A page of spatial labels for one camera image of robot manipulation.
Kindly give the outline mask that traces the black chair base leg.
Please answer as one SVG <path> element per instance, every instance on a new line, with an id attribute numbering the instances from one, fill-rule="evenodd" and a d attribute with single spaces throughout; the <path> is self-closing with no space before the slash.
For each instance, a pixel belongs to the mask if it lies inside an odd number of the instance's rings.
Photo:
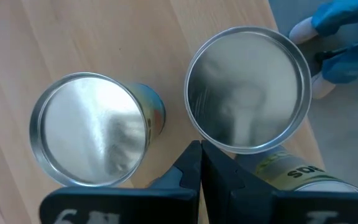
<path id="1" fill-rule="evenodd" d="M 346 51 L 348 51 L 349 49 L 353 48 L 353 47 L 357 47 L 358 43 L 353 44 L 351 46 L 348 47 L 343 47 L 340 49 L 336 49 L 336 50 L 329 50 L 329 51 L 324 51 L 324 52 L 318 52 L 314 55 L 314 59 L 318 62 L 318 63 L 322 63 L 324 60 L 333 58 L 339 54 L 342 54 Z"/>

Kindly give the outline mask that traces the tall can with blue base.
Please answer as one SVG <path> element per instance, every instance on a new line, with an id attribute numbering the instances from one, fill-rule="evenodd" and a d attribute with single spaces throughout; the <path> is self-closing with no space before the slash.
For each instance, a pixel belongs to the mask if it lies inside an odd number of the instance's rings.
<path id="1" fill-rule="evenodd" d="M 191 59 L 184 102 L 205 140 L 227 152 L 257 154 L 291 138 L 305 120 L 310 69 L 283 34 L 232 27 L 207 40 Z"/>

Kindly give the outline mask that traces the blue and yellow Carrots can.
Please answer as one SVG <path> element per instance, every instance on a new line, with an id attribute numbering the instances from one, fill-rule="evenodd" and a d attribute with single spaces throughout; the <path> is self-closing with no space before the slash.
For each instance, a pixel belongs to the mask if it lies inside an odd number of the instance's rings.
<path id="1" fill-rule="evenodd" d="M 37 100 L 30 146 L 39 166 L 62 185 L 116 186 L 140 166 L 165 118 L 163 101 L 147 85 L 72 73 Z"/>

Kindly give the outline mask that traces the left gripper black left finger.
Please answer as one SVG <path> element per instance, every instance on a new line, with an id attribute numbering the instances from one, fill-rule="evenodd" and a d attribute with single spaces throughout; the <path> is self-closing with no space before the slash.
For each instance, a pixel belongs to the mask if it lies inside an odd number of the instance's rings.
<path id="1" fill-rule="evenodd" d="M 192 141 L 143 189 L 63 187 L 39 207 L 41 224 L 198 224 L 202 147 Z"/>

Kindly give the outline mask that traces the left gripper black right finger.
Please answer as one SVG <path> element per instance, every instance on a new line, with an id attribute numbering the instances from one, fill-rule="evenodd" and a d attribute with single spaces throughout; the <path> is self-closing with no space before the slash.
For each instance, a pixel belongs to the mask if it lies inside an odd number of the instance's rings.
<path id="1" fill-rule="evenodd" d="M 358 224 L 358 190 L 280 190 L 202 141 L 209 224 Z"/>

